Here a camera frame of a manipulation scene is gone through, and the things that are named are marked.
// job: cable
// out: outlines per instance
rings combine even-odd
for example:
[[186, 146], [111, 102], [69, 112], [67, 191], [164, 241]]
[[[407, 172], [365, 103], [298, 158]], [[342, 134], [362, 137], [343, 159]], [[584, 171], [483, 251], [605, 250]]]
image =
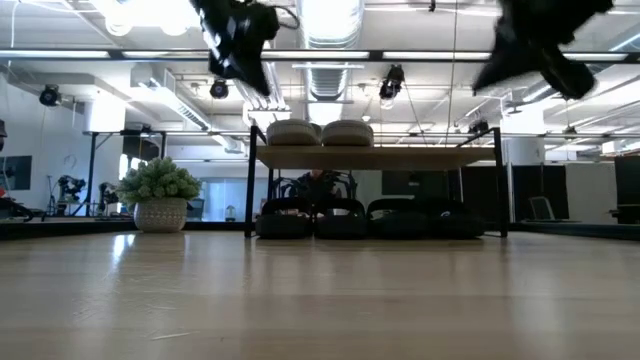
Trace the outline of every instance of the cable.
[[416, 119], [416, 123], [418, 124], [418, 130], [420, 130], [420, 135], [422, 137], [422, 142], [427, 145], [427, 138], [424, 137], [424, 131], [422, 130], [422, 125], [420, 124], [420, 119], [418, 119], [418, 114], [416, 113], [416, 108], [413, 106], [413, 100], [411, 99], [411, 92], [409, 91], [409, 86], [407, 85], [407, 81], [404, 82], [404, 87], [407, 88], [407, 97], [409, 97], [409, 104], [411, 105], [411, 111], [413, 111], [413, 118]]
[[453, 58], [451, 59], [451, 89], [449, 90], [449, 118], [447, 119], [447, 132], [444, 135], [444, 147], [449, 143], [449, 128], [451, 128], [451, 112], [453, 110], [453, 80], [456, 71], [456, 47], [458, 44], [458, 0], [455, 7], [456, 15], [453, 18]]

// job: potted plant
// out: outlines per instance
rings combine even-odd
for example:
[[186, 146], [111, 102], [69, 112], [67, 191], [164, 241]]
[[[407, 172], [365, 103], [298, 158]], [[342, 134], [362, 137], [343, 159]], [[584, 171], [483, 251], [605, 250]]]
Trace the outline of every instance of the potted plant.
[[200, 194], [200, 186], [200, 181], [167, 157], [129, 170], [116, 192], [129, 209], [135, 207], [133, 219], [138, 229], [177, 232], [187, 220], [187, 201]]

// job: white wall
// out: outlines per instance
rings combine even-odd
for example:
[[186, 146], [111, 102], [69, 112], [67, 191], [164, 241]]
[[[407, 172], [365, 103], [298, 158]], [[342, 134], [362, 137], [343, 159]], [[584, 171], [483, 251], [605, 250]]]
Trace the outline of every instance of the white wall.
[[585, 224], [616, 224], [616, 171], [612, 163], [567, 164], [569, 218]]
[[[55, 184], [62, 175], [88, 180], [91, 137], [82, 134], [84, 116], [63, 107], [46, 108], [31, 93], [8, 85], [0, 76], [0, 118], [8, 137], [0, 156], [32, 158], [31, 188], [11, 191], [11, 196], [30, 208], [46, 209], [49, 201], [47, 175]], [[114, 136], [96, 151], [93, 200], [98, 200], [98, 185], [117, 183], [122, 138]], [[86, 196], [80, 194], [81, 200]]]

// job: security camera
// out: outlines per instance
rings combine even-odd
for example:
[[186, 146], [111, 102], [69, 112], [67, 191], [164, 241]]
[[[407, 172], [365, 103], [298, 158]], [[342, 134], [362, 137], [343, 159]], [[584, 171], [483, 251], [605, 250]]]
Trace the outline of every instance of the security camera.
[[403, 82], [404, 70], [402, 70], [402, 65], [391, 65], [391, 69], [389, 69], [380, 87], [380, 99], [392, 100], [395, 98], [400, 90], [402, 90]]
[[227, 86], [227, 81], [222, 79], [217, 79], [213, 82], [213, 86], [211, 86], [211, 90], [209, 90], [211, 96], [214, 99], [224, 99], [229, 96], [229, 87]]
[[40, 93], [40, 104], [47, 107], [56, 107], [62, 104], [62, 95], [58, 92], [58, 85], [45, 85]]

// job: white pot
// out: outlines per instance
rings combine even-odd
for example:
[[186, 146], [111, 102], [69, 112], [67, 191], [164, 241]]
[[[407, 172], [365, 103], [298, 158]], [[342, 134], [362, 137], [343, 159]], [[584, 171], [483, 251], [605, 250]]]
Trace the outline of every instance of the white pot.
[[163, 198], [136, 204], [133, 220], [144, 232], [178, 232], [187, 221], [187, 200]]

